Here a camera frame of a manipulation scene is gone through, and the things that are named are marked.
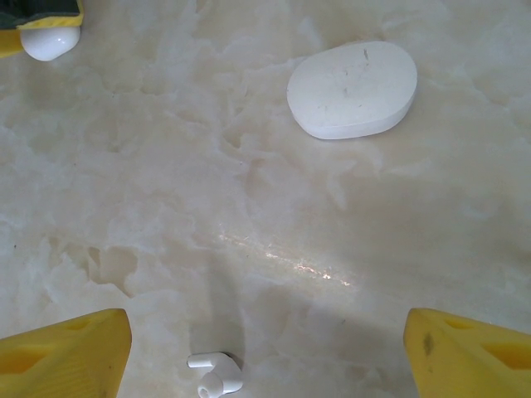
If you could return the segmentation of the white wireless earbud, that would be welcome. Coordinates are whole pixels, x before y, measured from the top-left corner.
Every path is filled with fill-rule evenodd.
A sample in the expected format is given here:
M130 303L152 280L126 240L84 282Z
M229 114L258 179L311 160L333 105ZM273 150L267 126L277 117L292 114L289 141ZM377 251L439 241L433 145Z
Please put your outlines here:
M206 371L197 386L199 398L221 398L243 387L241 368L224 352L192 354L187 365Z

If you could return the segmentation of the white earbud charging case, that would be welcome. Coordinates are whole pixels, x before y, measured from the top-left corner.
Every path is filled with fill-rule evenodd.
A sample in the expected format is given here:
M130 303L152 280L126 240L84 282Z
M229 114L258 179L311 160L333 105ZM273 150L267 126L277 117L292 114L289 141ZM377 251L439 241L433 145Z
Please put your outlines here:
M72 50L80 40L80 27L49 27L21 31L24 51L38 61L53 61Z

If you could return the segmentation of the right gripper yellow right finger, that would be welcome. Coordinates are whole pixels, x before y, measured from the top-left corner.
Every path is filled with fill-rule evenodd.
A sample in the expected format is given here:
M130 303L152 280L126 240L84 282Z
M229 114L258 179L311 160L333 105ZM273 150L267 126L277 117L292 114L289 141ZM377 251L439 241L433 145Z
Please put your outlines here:
M531 335L413 308L404 347L420 398L531 398Z

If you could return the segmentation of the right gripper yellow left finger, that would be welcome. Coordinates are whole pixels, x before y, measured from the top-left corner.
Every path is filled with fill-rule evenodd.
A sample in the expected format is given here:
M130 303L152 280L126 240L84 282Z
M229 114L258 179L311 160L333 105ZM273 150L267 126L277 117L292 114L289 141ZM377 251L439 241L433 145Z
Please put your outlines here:
M127 313L111 308L0 339L0 398L116 398Z

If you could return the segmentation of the white oval box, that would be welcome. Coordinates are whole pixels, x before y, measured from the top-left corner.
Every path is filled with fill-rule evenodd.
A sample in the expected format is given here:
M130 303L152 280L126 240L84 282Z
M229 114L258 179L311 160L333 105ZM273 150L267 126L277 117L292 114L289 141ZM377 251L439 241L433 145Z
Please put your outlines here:
M286 99L309 135L361 138L399 124L412 106L417 82L417 66L400 46L362 41L302 61L289 79Z

